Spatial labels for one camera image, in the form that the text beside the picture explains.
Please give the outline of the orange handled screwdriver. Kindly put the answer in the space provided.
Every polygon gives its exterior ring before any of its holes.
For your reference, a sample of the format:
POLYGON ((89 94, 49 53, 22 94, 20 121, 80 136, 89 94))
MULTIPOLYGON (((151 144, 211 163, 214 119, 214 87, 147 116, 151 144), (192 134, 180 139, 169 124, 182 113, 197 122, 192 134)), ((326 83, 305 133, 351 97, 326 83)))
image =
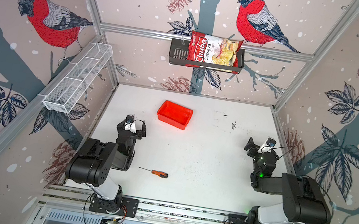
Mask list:
POLYGON ((150 170, 150 169, 145 169, 145 168, 140 168, 140 169, 143 169, 143 170, 146 170, 148 172, 151 172, 153 175, 156 175, 160 178, 163 178, 163 179, 167 179, 169 177, 169 175, 165 172, 162 172, 162 171, 156 171, 156 170, 150 170))

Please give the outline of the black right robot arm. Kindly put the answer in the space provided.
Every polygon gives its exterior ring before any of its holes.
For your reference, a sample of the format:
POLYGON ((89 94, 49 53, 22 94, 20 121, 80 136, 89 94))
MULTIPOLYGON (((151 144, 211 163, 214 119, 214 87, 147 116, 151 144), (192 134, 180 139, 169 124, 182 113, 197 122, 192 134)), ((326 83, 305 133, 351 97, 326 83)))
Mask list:
POLYGON ((280 195, 282 202, 271 206, 254 206, 247 216, 229 214, 224 224, 330 224, 332 213, 311 177, 283 173, 274 177, 280 156, 276 140, 267 138, 261 146, 249 138, 244 150, 253 159, 251 187, 259 193, 280 195))

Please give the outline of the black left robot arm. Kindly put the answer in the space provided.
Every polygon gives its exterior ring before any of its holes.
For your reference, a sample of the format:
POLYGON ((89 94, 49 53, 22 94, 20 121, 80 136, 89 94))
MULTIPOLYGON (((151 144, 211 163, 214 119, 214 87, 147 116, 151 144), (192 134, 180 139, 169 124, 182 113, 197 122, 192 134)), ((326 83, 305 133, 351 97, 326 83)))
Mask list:
POLYGON ((66 167, 65 176, 78 184, 85 184, 93 194, 89 197, 89 211, 134 218, 138 200, 123 196, 122 186, 109 176, 110 170, 127 171, 135 156, 136 140, 146 137, 146 124, 133 115, 117 125, 115 142, 102 143, 87 139, 66 167))

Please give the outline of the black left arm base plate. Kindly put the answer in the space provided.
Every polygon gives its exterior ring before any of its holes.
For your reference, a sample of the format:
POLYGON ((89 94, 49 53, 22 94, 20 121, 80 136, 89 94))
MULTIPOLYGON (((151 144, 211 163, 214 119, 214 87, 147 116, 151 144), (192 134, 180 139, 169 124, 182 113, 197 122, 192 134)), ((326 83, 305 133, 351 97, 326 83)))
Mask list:
POLYGON ((94 195, 89 200, 89 212, 134 218, 139 205, 138 199, 121 197, 114 200, 103 200, 98 195, 94 195))

